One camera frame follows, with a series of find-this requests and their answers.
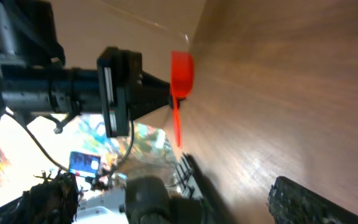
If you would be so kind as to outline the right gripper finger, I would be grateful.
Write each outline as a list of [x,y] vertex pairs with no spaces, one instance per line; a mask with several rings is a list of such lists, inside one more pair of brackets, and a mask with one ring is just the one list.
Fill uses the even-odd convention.
[[358,223],[358,215],[284,176],[270,189],[268,210],[278,224]]

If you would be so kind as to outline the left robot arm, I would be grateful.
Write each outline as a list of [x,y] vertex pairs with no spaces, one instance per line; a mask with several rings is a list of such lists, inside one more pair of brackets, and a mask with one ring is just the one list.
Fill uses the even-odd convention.
[[94,70],[66,68],[47,1],[0,1],[0,118],[7,109],[21,125],[53,119],[55,133],[81,114],[101,114],[110,138],[127,136],[130,122],[180,101],[142,68],[138,52],[107,47]]

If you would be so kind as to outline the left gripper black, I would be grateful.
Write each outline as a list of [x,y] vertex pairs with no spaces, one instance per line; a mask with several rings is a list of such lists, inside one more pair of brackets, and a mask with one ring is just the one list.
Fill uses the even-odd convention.
[[129,135],[129,122],[174,99],[170,84],[142,71],[142,54],[107,47],[97,59],[101,108],[109,138]]

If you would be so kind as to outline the orange measuring scoop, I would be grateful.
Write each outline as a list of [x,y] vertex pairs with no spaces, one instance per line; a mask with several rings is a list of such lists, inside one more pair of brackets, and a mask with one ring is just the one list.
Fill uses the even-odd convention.
[[194,82],[194,61],[188,52],[171,52],[170,93],[173,99],[173,130],[175,141],[181,147],[180,100],[184,100],[192,91]]

